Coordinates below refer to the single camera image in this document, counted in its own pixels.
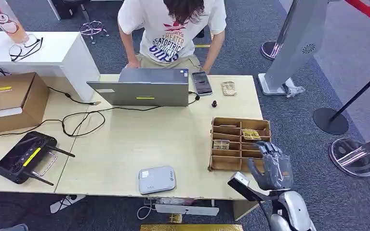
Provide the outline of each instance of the stanchion base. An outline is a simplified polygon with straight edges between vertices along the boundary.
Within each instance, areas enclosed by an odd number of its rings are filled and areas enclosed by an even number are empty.
[[[369,177],[370,176],[370,154],[363,158],[342,166],[338,160],[359,148],[362,143],[349,138],[341,138],[334,141],[329,148],[331,161],[343,172],[353,177]]]
[[[314,123],[328,134],[342,135],[348,131],[348,121],[343,115],[339,115],[335,120],[330,121],[335,113],[337,111],[331,108],[318,108],[313,113]]]
[[[266,79],[264,78],[265,73],[260,73],[258,75],[260,86],[262,87],[263,95],[287,95],[286,91],[279,87],[277,89],[270,89],[269,85],[266,82]],[[286,81],[287,86],[294,86],[294,82],[291,78],[287,79]]]
[[[263,43],[262,47],[260,48],[260,51],[262,52],[262,55],[266,59],[270,59],[271,61],[273,61],[276,58],[277,54],[274,54],[272,56],[272,52],[273,52],[273,48],[275,44],[276,44],[276,41],[268,41],[268,42]]]

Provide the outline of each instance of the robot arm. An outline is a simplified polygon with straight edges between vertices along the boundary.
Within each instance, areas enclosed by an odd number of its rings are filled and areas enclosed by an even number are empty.
[[[256,168],[253,159],[248,162],[249,169],[261,189],[271,190],[269,195],[252,190],[249,179],[240,172],[227,184],[249,201],[272,201],[273,214],[268,219],[271,231],[316,231],[304,199],[290,190],[293,182],[290,156],[269,142],[260,141],[256,145],[263,154],[264,175]]]

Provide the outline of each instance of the smartphone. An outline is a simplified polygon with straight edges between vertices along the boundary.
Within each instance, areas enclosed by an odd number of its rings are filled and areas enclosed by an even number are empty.
[[[192,73],[192,80],[198,95],[212,94],[211,84],[209,83],[208,76],[204,71]]]

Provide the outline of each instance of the person's hand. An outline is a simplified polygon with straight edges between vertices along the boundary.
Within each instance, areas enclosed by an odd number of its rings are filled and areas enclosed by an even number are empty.
[[[211,68],[203,66],[200,71],[204,71],[207,75],[209,75],[209,72],[211,71]]]
[[[137,68],[141,68],[141,65],[140,65],[140,62],[137,59],[132,60],[132,61],[129,60],[126,68],[137,69]]]

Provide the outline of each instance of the dark hair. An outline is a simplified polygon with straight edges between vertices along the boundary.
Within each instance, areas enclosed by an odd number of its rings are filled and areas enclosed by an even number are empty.
[[[182,25],[186,20],[198,23],[205,8],[203,0],[164,0],[164,3],[170,12],[169,16]]]

